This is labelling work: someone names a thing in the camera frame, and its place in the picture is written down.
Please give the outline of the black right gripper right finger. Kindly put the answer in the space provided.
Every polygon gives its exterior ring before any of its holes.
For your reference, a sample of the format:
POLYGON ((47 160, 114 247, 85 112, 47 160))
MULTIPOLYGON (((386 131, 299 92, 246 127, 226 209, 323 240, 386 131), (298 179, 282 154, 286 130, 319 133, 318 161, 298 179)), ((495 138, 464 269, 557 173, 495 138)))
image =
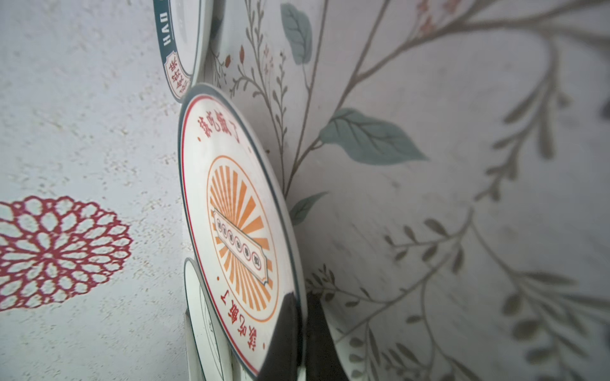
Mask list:
POLYGON ((308 293, 308 319, 305 329, 305 368, 307 381, 348 381, 338 358, 320 297, 308 293))

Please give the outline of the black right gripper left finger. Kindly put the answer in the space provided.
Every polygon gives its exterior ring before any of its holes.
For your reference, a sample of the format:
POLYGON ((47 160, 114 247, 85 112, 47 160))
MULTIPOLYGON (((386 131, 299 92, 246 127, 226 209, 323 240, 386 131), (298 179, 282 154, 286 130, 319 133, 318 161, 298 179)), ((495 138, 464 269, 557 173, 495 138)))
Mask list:
POLYGON ((296 381, 300 365, 301 314, 293 293, 284 296, 258 381, 296 381))

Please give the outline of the sunburst plate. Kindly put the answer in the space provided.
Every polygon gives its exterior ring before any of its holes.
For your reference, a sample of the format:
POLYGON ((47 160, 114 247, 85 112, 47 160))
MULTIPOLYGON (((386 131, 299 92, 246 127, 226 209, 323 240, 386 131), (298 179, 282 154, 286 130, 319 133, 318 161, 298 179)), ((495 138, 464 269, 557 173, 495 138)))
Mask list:
POLYGON ((308 304, 292 221, 254 128, 217 87, 184 98, 178 159, 187 227, 215 317, 233 354, 257 379, 284 296, 308 304))

